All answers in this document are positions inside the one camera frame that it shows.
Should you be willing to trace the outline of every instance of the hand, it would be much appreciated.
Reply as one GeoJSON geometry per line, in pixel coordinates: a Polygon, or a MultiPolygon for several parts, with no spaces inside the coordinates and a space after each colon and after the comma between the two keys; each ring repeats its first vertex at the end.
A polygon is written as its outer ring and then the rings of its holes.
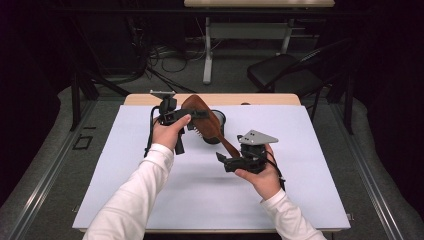
{"type": "MultiPolygon", "coordinates": [[[[269,144],[265,144],[265,149],[267,152],[274,154],[269,144]]],[[[274,159],[269,153],[267,154],[267,158],[274,162],[274,159]]],[[[270,199],[281,189],[277,170],[275,170],[271,164],[266,164],[265,169],[258,174],[243,169],[237,169],[235,174],[253,184],[256,192],[258,192],[264,200],[270,199]]]]}
{"type": "Polygon", "coordinates": [[[153,127],[152,143],[161,144],[173,151],[175,144],[177,144],[178,132],[190,121],[190,114],[187,114],[184,117],[178,119],[178,121],[174,122],[170,126],[163,126],[155,121],[155,126],[153,127]]]}

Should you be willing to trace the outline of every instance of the chair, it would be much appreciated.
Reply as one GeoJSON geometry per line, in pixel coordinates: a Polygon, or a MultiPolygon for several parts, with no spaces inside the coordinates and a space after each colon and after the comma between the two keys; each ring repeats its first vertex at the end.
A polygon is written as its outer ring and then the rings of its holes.
{"type": "Polygon", "coordinates": [[[318,48],[300,60],[289,54],[281,54],[249,66],[247,76],[259,88],[258,92],[294,93],[299,98],[315,93],[314,104],[308,107],[312,107],[310,118],[313,121],[322,88],[340,79],[345,68],[335,67],[338,71],[331,71],[331,76],[325,79],[315,72],[323,70],[323,64],[330,60],[341,63],[342,59],[338,57],[342,57],[342,53],[352,45],[352,39],[343,39],[318,48]]]}

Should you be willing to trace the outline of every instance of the black backdrop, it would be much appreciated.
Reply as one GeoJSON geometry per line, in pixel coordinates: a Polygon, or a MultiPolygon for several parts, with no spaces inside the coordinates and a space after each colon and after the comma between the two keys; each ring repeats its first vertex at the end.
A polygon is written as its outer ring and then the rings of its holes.
{"type": "Polygon", "coordinates": [[[0,204],[51,130],[69,69],[31,1],[0,3],[0,204]]]}
{"type": "Polygon", "coordinates": [[[337,0],[368,10],[366,22],[329,21],[319,44],[358,41],[354,96],[365,104],[377,154],[404,198],[424,218],[424,22],[419,0],[337,0]]]}

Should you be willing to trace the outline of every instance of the wooden table edge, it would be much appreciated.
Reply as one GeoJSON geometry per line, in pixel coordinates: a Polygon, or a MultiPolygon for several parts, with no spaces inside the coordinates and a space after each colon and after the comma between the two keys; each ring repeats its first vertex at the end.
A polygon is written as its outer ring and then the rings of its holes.
{"type": "MultiPolygon", "coordinates": [[[[174,98],[177,104],[182,104],[191,93],[177,93],[174,98]]],[[[299,98],[292,93],[199,93],[196,94],[209,106],[213,105],[296,105],[300,106],[299,98]]],[[[149,94],[130,94],[125,98],[124,105],[155,106],[162,100],[149,94]]]]}

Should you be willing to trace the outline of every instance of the white sleeve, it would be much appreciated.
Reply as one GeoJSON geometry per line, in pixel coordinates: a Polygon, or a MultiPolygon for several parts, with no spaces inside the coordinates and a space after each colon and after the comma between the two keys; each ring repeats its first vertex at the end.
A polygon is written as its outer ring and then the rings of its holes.
{"type": "Polygon", "coordinates": [[[288,198],[283,189],[261,205],[271,217],[282,239],[325,239],[322,233],[303,217],[300,208],[288,198]]]}
{"type": "Polygon", "coordinates": [[[171,150],[152,144],[138,169],[97,213],[83,239],[143,239],[156,196],[173,162],[171,150]]]}

